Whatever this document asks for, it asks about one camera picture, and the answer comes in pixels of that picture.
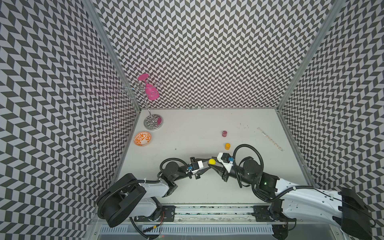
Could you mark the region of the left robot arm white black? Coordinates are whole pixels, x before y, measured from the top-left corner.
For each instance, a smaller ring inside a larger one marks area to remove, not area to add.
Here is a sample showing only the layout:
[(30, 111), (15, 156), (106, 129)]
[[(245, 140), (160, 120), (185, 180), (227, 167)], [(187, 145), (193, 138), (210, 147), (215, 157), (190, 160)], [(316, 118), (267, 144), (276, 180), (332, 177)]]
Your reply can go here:
[(178, 158), (161, 162), (156, 180), (138, 180), (132, 173), (121, 177), (97, 199), (97, 215), (106, 220), (109, 227), (120, 225), (127, 218), (143, 216), (155, 221), (163, 205), (158, 198), (170, 196), (176, 189), (176, 181), (185, 178), (197, 179), (216, 164), (216, 158), (195, 159), (191, 163)]

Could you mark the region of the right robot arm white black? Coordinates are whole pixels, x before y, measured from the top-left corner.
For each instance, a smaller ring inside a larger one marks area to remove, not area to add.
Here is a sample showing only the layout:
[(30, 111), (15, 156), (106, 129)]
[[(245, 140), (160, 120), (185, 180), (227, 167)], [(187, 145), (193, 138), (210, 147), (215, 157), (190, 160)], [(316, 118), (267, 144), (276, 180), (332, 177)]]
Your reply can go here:
[(232, 177), (242, 187), (250, 188), (259, 200), (270, 204), (271, 221), (311, 220), (340, 227), (360, 240), (373, 238), (375, 221), (368, 206), (352, 189), (332, 191), (300, 186), (262, 172), (262, 167), (253, 159), (247, 159), (243, 166), (235, 166), (233, 159), (209, 159), (208, 165), (224, 181)]

